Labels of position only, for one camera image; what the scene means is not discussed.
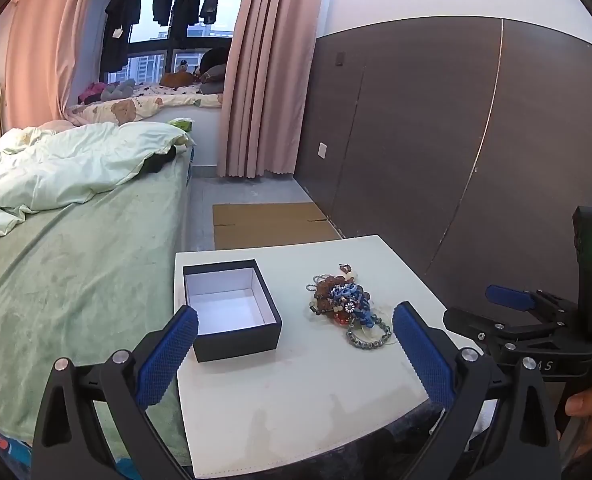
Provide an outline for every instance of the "green bed sheet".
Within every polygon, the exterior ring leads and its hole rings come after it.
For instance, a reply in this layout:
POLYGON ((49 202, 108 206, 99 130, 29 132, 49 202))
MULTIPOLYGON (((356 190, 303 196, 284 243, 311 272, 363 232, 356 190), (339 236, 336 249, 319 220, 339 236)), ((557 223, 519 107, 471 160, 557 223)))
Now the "green bed sheet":
MULTIPOLYGON (((189 190, 185 153, 81 205, 32 215, 0 238, 0 430, 31 442, 50 368, 105 361, 173 314, 173 261, 189 190)), ((177 386, 147 410, 189 464, 177 386)), ((127 456, 104 403, 112 452, 127 456)))

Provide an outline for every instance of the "tabletop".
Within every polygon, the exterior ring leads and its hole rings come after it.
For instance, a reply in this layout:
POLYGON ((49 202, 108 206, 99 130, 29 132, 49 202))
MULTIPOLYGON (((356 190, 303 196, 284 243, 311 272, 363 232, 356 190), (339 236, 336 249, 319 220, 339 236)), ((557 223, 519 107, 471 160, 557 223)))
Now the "tabletop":
MULTIPOLYGON (((444 330, 444 306, 378 236, 293 246, 178 253, 174 311, 185 303, 183 266, 255 259, 282 317, 274 351, 199 363, 193 350, 178 370, 194 474, 218 478, 298 462, 348 444, 405 415, 427 395, 395 336, 381 348, 351 346, 345 329, 309 309, 317 274, 350 264, 391 325, 409 301, 444 330)), ((448 332, 459 348, 474 343, 448 332)))

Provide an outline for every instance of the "beaded bracelet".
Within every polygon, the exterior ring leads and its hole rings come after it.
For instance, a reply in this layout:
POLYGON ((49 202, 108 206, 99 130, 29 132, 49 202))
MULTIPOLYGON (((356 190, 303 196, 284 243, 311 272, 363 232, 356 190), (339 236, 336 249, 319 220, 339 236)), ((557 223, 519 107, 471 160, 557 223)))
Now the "beaded bracelet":
POLYGON ((344 276, 322 274, 314 276, 314 283, 307 290, 314 293, 314 301, 309 303, 311 311, 317 316, 326 315, 340 325, 347 325, 347 338, 356 348, 372 350, 380 348, 391 337, 391 328, 369 306, 369 293, 355 282, 355 275, 349 265, 341 265, 344 276), (367 342, 356 336, 356 323, 367 328, 377 325, 383 335, 377 341, 367 342))

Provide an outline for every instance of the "cardboard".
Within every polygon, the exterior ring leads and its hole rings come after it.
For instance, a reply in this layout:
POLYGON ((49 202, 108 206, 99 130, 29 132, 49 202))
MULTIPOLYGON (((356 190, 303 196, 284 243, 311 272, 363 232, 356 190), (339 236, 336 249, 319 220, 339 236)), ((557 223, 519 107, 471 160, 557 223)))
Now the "cardboard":
POLYGON ((282 320, 255 260, 183 267, 198 362, 274 350, 282 320))
POLYGON ((313 202, 216 204, 217 250, 270 247, 338 240, 340 236, 313 202))

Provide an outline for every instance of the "window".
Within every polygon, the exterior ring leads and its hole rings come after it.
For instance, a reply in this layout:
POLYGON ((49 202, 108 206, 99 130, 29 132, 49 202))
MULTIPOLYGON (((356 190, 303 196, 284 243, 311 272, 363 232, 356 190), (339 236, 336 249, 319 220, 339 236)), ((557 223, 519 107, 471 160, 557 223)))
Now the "window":
POLYGON ((176 72, 182 60, 192 72, 209 49, 231 44, 241 1, 218 0, 216 23, 205 25, 200 19, 187 27, 185 40, 177 41, 168 38, 169 27, 154 22, 154 0, 141 0, 140 23, 128 32, 128 63, 119 72, 101 74, 101 80, 111 83, 132 78, 137 84, 157 82, 164 72, 176 72))

